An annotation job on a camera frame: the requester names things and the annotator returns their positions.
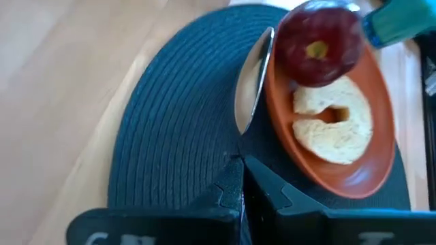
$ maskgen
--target apple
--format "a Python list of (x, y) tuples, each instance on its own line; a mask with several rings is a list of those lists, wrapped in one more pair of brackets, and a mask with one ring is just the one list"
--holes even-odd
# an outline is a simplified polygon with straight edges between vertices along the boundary
[(301, 86), (326, 86), (351, 70), (364, 47), (358, 6), (346, 1), (311, 0), (286, 14), (275, 56)]

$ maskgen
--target orange bowl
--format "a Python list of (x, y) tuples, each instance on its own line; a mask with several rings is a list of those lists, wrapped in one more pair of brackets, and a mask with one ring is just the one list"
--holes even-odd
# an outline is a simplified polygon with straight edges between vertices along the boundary
[[(342, 197), (360, 199), (375, 193), (386, 181), (395, 154), (394, 116), (388, 89), (368, 46), (349, 76), (368, 99), (373, 118), (373, 137), (365, 153), (351, 165), (329, 163), (303, 148), (294, 137), (292, 123), (308, 116), (293, 111), (291, 79), (275, 63), (272, 49), (266, 74), (268, 111), (283, 147), (308, 177)], [(332, 110), (312, 116), (325, 121), (334, 118)]]

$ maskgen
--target bagel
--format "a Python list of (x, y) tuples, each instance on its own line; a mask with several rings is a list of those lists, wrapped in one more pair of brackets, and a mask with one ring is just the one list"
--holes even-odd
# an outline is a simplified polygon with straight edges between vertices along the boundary
[(307, 150), (331, 163), (348, 165), (359, 159), (373, 136), (371, 109), (360, 89), (347, 76), (321, 88), (298, 87), (294, 112), (315, 115), (339, 110), (339, 122), (303, 119), (293, 123), (295, 138)]

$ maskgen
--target woven placemat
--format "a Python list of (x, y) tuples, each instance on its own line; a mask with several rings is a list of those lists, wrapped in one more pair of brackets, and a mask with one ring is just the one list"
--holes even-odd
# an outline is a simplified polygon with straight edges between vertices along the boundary
[(213, 181), (233, 154), (252, 154), (331, 208), (409, 209), (398, 149), (392, 173), (373, 196), (337, 197), (310, 181), (281, 147), (262, 95), (240, 137), (233, 89), (248, 51), (285, 10), (241, 5), (211, 12), (179, 31), (147, 67), (126, 107), (114, 149), (109, 207), (179, 209)]

